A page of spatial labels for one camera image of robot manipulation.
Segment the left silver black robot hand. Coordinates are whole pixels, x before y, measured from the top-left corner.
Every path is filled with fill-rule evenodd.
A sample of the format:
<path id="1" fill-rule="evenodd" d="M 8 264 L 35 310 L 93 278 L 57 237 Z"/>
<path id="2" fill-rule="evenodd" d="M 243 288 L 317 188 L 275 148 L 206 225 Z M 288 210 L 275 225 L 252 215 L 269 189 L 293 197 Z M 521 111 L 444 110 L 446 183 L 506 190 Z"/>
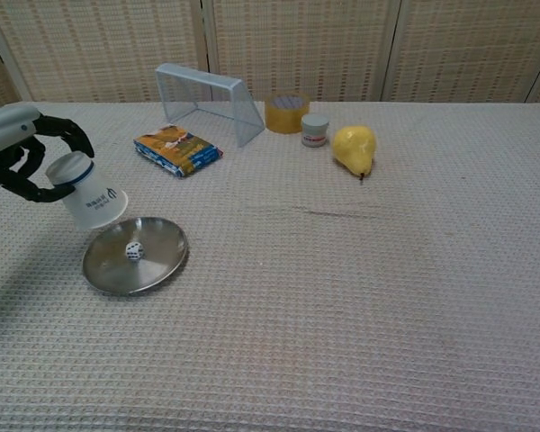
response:
<path id="1" fill-rule="evenodd" d="M 30 180 L 45 156 L 39 135 L 58 137 L 90 158 L 95 152 L 86 133 L 70 119 L 44 115 L 32 105 L 0 107 L 0 186 L 31 202 L 53 203 L 72 194 L 75 187 L 62 184 L 44 189 Z"/>

